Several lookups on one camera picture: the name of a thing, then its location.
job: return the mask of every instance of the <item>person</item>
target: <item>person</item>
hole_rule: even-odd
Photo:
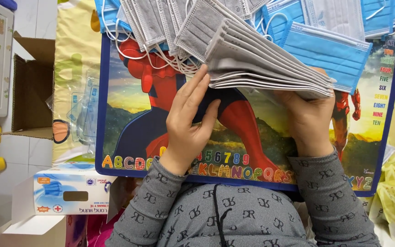
[[[166,121],[168,147],[153,160],[105,245],[316,246],[306,239],[299,214],[283,192],[250,185],[184,183],[217,118],[220,100],[209,104],[200,125],[192,125],[209,82],[207,67],[202,65],[176,94]],[[298,157],[288,159],[317,245],[379,247],[374,225],[350,188],[329,141],[334,98],[306,102],[291,91],[276,94],[287,108],[298,150]]]

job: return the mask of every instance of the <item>cartoon board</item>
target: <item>cartoon board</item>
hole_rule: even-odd
[[[357,196],[365,197],[376,190],[395,99],[395,35],[368,42],[373,48],[358,89],[354,95],[336,91],[329,132],[347,181]],[[142,55],[132,40],[119,49],[131,57]],[[155,67],[165,65],[150,56]],[[147,57],[125,59],[106,36],[101,61],[96,170],[144,177],[154,156],[168,146],[165,120],[186,77],[170,66],[152,68]],[[296,155],[296,146],[285,110],[256,91],[208,88],[193,123],[217,98],[222,101],[218,121],[188,181],[298,190],[286,158]]]

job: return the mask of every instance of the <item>tile floor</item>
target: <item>tile floor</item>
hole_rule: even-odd
[[[23,37],[56,38],[56,0],[16,0],[18,9],[14,12],[14,28]],[[14,53],[25,59],[32,59],[18,42],[13,40]],[[13,65],[10,86],[13,85]],[[12,99],[10,89],[9,102]],[[0,118],[4,132],[11,130],[11,104],[8,116]],[[11,219],[11,188],[38,171],[51,166],[52,141],[25,136],[3,136],[0,156],[7,162],[7,169],[0,173],[0,226]]]

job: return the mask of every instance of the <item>pink fabric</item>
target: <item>pink fabric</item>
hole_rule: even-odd
[[[107,215],[89,215],[86,228],[88,247],[104,247],[104,242],[111,236],[114,223],[118,221],[124,209],[121,209],[109,223],[106,223]]]

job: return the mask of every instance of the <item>white cardboard box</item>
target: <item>white cardboard box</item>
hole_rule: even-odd
[[[109,222],[127,200],[125,182],[98,174],[93,162],[38,172],[14,187],[12,220],[0,228],[0,247],[64,247],[65,216],[107,214]]]

